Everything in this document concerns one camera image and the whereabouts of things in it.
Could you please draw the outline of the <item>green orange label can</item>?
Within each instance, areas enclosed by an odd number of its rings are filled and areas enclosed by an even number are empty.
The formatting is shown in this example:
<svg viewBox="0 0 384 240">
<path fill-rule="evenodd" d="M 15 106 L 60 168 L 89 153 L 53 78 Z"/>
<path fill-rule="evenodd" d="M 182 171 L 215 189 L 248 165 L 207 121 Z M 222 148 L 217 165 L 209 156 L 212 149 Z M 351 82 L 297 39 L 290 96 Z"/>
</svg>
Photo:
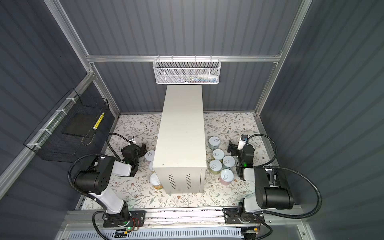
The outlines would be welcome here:
<svg viewBox="0 0 384 240">
<path fill-rule="evenodd" d="M 152 173 L 150 176 L 150 183 L 156 190 L 163 189 L 163 185 L 160 182 L 160 179 L 158 178 L 156 173 Z"/>
</svg>

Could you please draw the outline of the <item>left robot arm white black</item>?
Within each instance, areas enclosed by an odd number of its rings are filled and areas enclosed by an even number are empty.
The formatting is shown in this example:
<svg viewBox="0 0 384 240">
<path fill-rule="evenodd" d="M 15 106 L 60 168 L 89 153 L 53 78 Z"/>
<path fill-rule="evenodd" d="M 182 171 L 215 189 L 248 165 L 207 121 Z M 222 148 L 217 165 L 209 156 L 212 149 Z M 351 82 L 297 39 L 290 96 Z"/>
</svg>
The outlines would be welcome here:
<svg viewBox="0 0 384 240">
<path fill-rule="evenodd" d="M 121 149 L 122 158 L 112 148 L 111 136 L 128 142 Z M 147 153 L 147 147 L 145 144 L 137 145 L 134 138 L 128 139 L 117 133 L 108 134 L 106 142 L 113 155 L 87 154 L 77 158 L 68 171 L 68 182 L 76 192 L 102 207 L 99 213 L 104 228 L 120 227 L 130 232 L 144 223 L 145 212 L 132 214 L 127 202 L 117 196 L 109 183 L 112 175 L 134 177 L 140 166 L 140 158 Z"/>
</svg>

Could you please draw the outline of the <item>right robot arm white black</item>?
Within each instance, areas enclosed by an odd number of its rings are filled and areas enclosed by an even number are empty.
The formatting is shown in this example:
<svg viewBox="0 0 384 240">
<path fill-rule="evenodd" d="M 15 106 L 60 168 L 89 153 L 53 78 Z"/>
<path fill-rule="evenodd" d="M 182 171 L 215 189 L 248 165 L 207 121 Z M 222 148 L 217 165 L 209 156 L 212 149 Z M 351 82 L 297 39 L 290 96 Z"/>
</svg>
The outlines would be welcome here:
<svg viewBox="0 0 384 240">
<path fill-rule="evenodd" d="M 323 204 L 319 188 L 308 177 L 296 170 L 274 166 L 272 163 L 277 158 L 277 151 L 267 163 L 254 165 L 255 148 L 250 144 L 250 140 L 255 137 L 266 138 L 275 148 L 277 147 L 273 139 L 264 134 L 241 135 L 237 145 L 229 143 L 228 153 L 238 158 L 236 165 L 238 177 L 242 181 L 253 182 L 255 193 L 241 199 L 237 208 L 223 208 L 226 224 L 260 224 L 264 219 L 264 214 L 286 219 L 306 219 L 318 213 Z M 287 173 L 302 178 L 313 188 L 317 202 L 309 212 L 298 215 L 282 213 L 283 210 L 291 210 L 295 205 Z"/>
</svg>

